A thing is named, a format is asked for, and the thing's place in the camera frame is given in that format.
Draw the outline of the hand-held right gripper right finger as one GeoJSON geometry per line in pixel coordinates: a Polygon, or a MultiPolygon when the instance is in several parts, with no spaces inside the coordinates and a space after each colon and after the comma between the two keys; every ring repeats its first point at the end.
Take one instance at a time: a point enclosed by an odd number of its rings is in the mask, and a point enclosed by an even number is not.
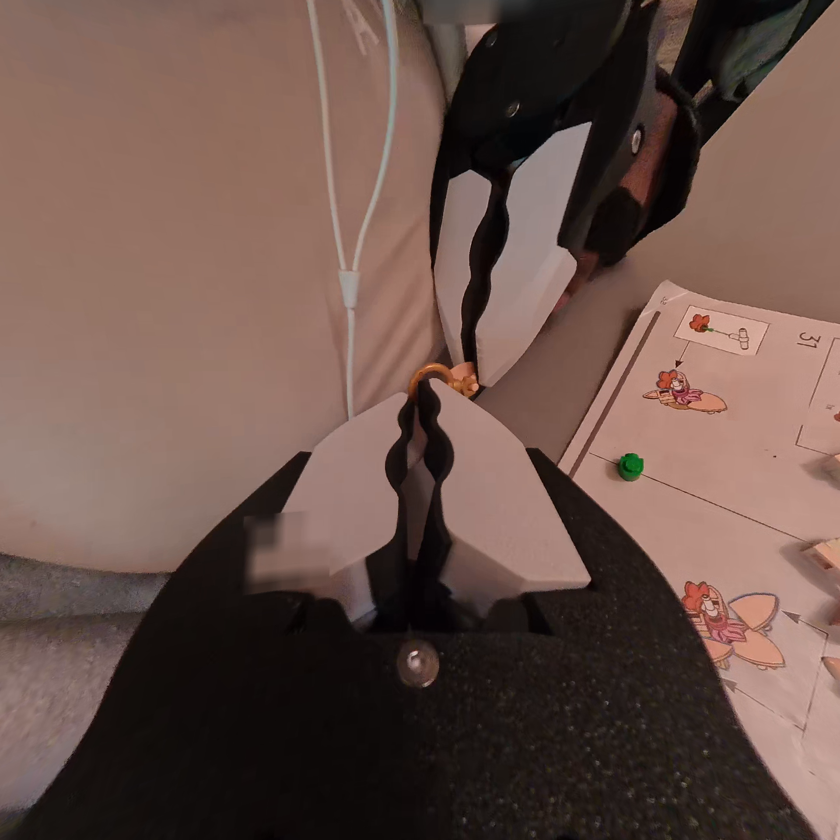
{"type": "Polygon", "coordinates": [[[484,618],[498,601],[582,590],[591,576],[529,453],[495,417],[440,380],[417,391],[417,525],[443,525],[434,574],[484,618]]]}

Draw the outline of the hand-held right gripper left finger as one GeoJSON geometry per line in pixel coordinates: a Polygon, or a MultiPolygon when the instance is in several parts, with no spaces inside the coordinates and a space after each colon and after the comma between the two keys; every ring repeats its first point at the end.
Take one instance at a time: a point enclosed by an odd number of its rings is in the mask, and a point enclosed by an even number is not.
{"type": "Polygon", "coordinates": [[[296,592],[341,604],[356,622],[406,623],[402,484],[414,405],[398,393],[311,452],[276,514],[249,521],[249,592],[296,592]]]}

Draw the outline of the person's left hand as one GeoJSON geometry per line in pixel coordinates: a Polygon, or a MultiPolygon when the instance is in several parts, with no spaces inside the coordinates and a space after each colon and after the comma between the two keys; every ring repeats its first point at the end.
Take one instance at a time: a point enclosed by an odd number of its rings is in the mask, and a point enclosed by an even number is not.
{"type": "Polygon", "coordinates": [[[657,66],[654,116],[643,125],[640,149],[622,180],[596,208],[583,248],[573,252],[576,270],[552,315],[559,313],[598,270],[616,265],[643,237],[663,188],[679,115],[680,105],[669,73],[657,66]]]}

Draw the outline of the open building instruction booklet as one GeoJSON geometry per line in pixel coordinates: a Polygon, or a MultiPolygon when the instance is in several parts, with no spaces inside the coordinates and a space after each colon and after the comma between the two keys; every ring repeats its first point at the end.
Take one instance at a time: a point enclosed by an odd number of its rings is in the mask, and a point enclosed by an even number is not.
{"type": "Polygon", "coordinates": [[[839,331],[665,281],[560,467],[684,602],[743,729],[820,838],[838,838],[839,331]],[[634,482],[626,453],[644,459],[634,482]]]}

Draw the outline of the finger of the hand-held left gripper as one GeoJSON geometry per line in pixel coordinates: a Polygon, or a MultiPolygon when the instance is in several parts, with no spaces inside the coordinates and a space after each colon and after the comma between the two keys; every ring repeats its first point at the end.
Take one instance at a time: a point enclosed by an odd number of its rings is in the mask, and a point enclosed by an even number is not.
{"type": "Polygon", "coordinates": [[[490,360],[496,340],[497,295],[491,295],[491,271],[468,292],[472,271],[470,250],[487,215],[492,183],[467,171],[448,183],[440,227],[434,284],[437,310],[451,361],[467,362],[471,354],[480,389],[490,388],[495,363],[490,360]]]}
{"type": "Polygon", "coordinates": [[[506,174],[491,220],[500,241],[488,257],[473,337],[479,387],[499,382],[537,337],[576,271],[560,229],[592,131],[582,122],[553,133],[506,174]]]}

